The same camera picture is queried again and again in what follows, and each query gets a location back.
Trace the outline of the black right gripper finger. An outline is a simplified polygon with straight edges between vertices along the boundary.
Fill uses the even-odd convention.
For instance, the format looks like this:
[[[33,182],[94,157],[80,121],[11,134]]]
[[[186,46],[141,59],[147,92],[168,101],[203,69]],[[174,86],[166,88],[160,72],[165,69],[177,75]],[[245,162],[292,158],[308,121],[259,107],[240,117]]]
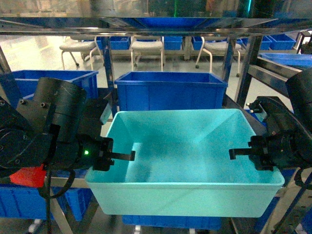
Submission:
[[[237,156],[248,156],[253,153],[251,148],[239,148],[239,149],[230,149],[229,156],[230,160],[235,160]]]

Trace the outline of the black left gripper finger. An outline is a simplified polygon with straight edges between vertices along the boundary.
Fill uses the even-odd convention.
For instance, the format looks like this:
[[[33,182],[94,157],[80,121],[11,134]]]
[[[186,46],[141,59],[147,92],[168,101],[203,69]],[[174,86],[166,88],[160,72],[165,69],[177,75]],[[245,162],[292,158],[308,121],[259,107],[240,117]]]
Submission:
[[[125,161],[134,161],[135,160],[135,151],[131,151],[130,154],[121,154],[111,152],[111,158]]]

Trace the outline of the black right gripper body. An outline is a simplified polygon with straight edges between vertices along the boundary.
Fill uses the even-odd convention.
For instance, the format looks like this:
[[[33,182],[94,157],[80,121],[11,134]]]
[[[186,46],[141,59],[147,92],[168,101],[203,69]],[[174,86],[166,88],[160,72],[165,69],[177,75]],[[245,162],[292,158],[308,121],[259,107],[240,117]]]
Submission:
[[[258,96],[249,108],[266,124],[266,133],[253,136],[250,160],[258,170],[307,168],[307,103],[291,98],[290,111],[277,97]]]

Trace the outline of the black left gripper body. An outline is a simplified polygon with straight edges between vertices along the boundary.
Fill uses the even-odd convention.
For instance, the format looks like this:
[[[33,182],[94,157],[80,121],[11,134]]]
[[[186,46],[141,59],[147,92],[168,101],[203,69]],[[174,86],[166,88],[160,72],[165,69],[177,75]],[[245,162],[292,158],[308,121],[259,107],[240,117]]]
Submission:
[[[97,171],[109,171],[115,161],[111,153],[113,139],[100,137],[96,140],[88,135],[78,135],[79,151],[73,164],[73,169],[88,169],[93,167]]]

